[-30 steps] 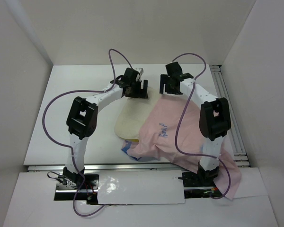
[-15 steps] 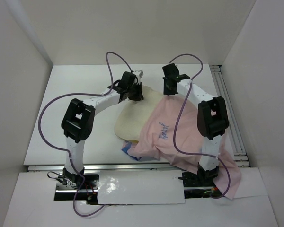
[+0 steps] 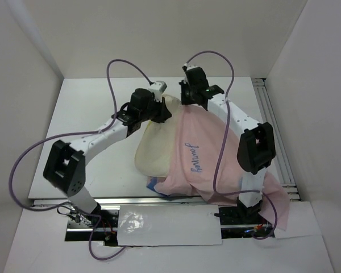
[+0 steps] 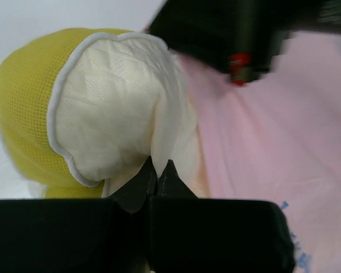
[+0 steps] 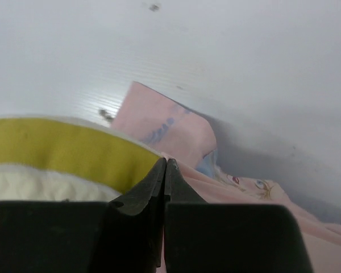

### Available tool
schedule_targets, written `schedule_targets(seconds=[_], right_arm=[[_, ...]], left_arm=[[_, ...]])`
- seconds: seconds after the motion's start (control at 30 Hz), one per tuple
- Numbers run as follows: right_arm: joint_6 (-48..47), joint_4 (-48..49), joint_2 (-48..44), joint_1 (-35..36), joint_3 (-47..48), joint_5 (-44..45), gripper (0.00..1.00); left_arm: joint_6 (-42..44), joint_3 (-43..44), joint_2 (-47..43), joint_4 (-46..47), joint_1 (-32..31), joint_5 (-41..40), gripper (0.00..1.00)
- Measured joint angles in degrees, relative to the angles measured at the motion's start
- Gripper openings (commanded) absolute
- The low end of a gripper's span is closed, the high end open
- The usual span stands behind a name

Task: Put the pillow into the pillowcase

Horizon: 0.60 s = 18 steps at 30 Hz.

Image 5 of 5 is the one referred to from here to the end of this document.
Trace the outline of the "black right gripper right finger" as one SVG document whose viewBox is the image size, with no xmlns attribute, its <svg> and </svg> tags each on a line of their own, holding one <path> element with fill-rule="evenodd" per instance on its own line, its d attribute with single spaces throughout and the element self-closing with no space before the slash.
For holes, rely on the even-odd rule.
<svg viewBox="0 0 341 273">
<path fill-rule="evenodd" d="M 175 159 L 169 159 L 165 170 L 164 200 L 168 202 L 207 202 L 188 184 Z"/>
</svg>

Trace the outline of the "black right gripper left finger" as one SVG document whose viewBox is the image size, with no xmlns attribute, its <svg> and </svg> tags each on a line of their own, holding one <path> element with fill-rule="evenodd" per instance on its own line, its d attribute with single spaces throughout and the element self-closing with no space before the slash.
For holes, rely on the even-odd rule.
<svg viewBox="0 0 341 273">
<path fill-rule="evenodd" d="M 164 175 L 166 159 L 160 158 L 147 173 L 127 193 L 109 202 L 109 210 L 125 216 L 137 216 L 145 211 L 148 205 L 156 203 L 164 194 Z"/>
</svg>

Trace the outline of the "pink printed pillowcase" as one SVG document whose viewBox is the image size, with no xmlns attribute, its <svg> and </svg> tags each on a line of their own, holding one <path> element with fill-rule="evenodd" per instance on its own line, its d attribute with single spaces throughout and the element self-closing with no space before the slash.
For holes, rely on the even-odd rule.
<svg viewBox="0 0 341 273">
<path fill-rule="evenodd" d="M 294 204 L 274 181 L 236 177 L 216 164 L 217 142 L 207 120 L 138 82 L 111 127 L 177 160 L 208 202 L 285 205 L 295 216 L 315 272 L 341 272 L 341 225 L 324 223 Z"/>
</svg>

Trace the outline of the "cream quilted pillow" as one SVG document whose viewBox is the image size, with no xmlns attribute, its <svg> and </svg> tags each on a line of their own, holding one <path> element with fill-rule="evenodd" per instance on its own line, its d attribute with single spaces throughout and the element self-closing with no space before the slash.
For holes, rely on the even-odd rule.
<svg viewBox="0 0 341 273">
<path fill-rule="evenodd" d="M 75 118 L 0 118 L 0 201 L 111 201 L 160 155 Z"/>
</svg>

